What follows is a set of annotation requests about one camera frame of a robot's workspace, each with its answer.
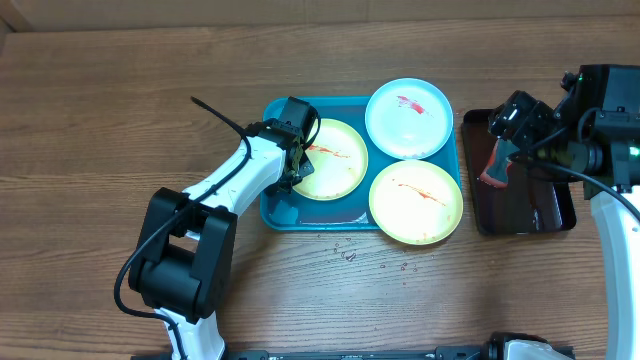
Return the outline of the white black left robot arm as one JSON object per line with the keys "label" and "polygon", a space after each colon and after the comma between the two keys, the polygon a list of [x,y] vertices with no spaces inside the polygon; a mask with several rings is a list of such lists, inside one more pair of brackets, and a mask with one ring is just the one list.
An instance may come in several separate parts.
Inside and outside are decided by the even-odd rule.
{"label": "white black left robot arm", "polygon": [[168,359],[222,359],[216,309],[228,286],[239,217],[265,190],[289,190],[312,171],[305,152],[317,115],[237,127],[235,153],[182,192],[150,199],[138,243],[114,284],[124,313],[164,323]]}

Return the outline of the red sponge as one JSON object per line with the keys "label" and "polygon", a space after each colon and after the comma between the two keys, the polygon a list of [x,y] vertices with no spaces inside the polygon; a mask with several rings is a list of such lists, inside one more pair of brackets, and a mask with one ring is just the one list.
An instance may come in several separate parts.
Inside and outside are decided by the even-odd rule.
{"label": "red sponge", "polygon": [[494,188],[506,188],[509,181],[508,169],[511,166],[509,156],[518,151],[519,148],[512,142],[498,139],[479,179]]}

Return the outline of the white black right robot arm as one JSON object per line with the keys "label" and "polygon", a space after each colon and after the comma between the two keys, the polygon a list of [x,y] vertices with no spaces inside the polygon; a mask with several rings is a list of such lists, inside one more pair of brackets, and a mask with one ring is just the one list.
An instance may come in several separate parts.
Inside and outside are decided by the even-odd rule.
{"label": "white black right robot arm", "polygon": [[462,136],[485,235],[571,230],[580,181],[604,259],[609,359],[639,356],[639,69],[583,65],[550,107],[524,91],[467,112]]}

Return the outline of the light blue plate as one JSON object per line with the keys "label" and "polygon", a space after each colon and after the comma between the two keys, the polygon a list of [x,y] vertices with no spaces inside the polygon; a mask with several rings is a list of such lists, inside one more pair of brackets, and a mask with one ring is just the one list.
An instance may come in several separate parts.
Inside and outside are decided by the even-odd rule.
{"label": "light blue plate", "polygon": [[433,84],[416,78],[392,80],[377,89],[365,110],[371,141],[400,160],[436,154],[453,131],[448,98]]}

